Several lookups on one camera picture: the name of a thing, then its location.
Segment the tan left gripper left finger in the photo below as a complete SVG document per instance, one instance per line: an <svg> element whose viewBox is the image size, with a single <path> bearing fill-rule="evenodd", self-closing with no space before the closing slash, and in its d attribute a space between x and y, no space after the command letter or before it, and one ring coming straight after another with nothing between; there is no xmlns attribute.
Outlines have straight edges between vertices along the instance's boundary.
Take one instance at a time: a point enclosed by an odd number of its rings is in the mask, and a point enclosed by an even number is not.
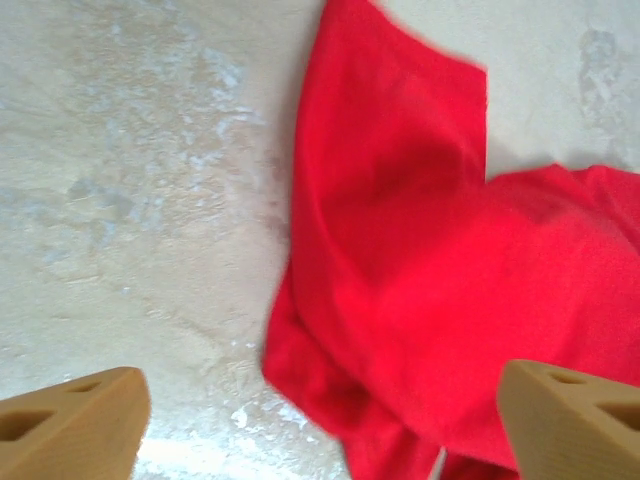
<svg viewBox="0 0 640 480"><path fill-rule="evenodd" d="M1 477L131 477L151 416L143 372L117 367L1 401Z"/></svg>

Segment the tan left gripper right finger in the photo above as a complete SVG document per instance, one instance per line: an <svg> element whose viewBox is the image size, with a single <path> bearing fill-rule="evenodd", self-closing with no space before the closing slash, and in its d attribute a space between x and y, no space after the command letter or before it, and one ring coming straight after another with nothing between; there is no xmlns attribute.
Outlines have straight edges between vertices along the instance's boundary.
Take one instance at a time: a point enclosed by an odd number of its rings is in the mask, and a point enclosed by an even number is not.
<svg viewBox="0 0 640 480"><path fill-rule="evenodd" d="M522 479L638 480L637 387L512 360L497 404Z"/></svg>

